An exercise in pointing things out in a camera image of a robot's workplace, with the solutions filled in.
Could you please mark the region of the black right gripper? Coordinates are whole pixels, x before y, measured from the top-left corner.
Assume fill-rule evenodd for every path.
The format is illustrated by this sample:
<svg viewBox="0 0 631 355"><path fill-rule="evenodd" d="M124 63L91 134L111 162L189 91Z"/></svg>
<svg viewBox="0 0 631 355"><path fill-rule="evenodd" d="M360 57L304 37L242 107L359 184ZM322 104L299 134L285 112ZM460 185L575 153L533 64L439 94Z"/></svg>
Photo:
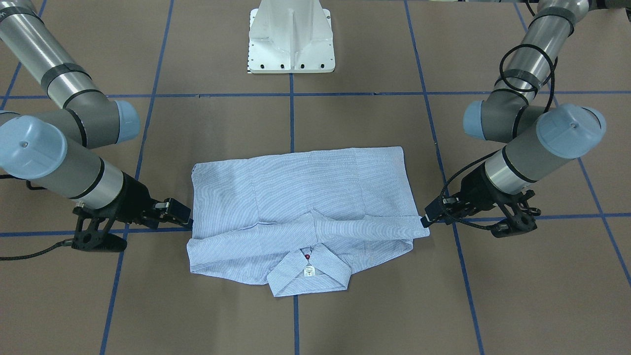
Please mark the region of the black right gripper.
<svg viewBox="0 0 631 355"><path fill-rule="evenodd" d="M77 224L72 239L73 249L85 252L122 252L128 243L110 230L115 221L139 224L151 229L192 231L191 209L176 199L159 202L151 198L148 188L124 173L120 194L108 205L91 209L74 207Z"/></svg>

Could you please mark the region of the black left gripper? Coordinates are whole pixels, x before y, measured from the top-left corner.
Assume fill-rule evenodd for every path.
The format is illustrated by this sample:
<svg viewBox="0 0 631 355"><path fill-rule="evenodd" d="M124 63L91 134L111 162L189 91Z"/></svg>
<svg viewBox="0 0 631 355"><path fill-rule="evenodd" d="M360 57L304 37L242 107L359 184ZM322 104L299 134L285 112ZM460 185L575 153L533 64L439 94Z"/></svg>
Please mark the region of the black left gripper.
<svg viewBox="0 0 631 355"><path fill-rule="evenodd" d="M529 199L534 196L532 189L514 195L501 191L491 183L484 166L480 165L462 178L460 191L452 196L437 196L427 205L421 224L428 228L435 223L449 225L457 222L491 231L496 238L521 235L538 229L536 217L541 215L541 210L529 206ZM504 218L495 224L479 225L464 220L466 216L491 211L496 207Z"/></svg>

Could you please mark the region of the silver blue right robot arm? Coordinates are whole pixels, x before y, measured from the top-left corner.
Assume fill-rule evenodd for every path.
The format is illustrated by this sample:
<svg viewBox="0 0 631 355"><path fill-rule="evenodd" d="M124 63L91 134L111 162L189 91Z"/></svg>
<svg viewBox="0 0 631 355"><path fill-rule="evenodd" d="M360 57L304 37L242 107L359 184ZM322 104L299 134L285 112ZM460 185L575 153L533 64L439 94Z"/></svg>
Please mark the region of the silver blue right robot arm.
<svg viewBox="0 0 631 355"><path fill-rule="evenodd" d="M72 238L45 252L71 247L122 252L128 243L110 233L116 221L156 229L192 229L191 209L173 198L151 198L148 188L94 152L132 140L140 118L126 101L111 101L50 33L30 0L3 0L1 40L38 81L57 110L33 115L1 112L1 168L72 200Z"/></svg>

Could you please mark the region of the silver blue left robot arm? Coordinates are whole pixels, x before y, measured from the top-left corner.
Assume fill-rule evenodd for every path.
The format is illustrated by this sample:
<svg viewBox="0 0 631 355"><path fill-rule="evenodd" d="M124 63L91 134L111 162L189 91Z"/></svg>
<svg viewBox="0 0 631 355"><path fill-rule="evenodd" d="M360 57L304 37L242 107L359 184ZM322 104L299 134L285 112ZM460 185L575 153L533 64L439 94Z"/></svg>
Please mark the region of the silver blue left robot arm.
<svg viewBox="0 0 631 355"><path fill-rule="evenodd" d="M491 94L467 106L467 135L503 147L452 175L424 209L424 227L442 222L490 231L496 238L536 230L538 208L530 190L544 177L595 148L606 133L601 112L562 104L553 107L555 70L564 43L592 0L541 0L521 43L499 63Z"/></svg>

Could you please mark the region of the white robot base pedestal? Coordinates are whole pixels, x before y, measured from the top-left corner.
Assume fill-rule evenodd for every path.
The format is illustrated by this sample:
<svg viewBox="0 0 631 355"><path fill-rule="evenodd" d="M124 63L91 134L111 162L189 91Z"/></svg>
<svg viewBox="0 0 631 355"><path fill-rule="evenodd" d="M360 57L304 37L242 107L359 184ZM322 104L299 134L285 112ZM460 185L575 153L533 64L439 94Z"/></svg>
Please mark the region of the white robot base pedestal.
<svg viewBox="0 0 631 355"><path fill-rule="evenodd" d="M251 74L335 70L331 12L318 0L263 0L249 14Z"/></svg>

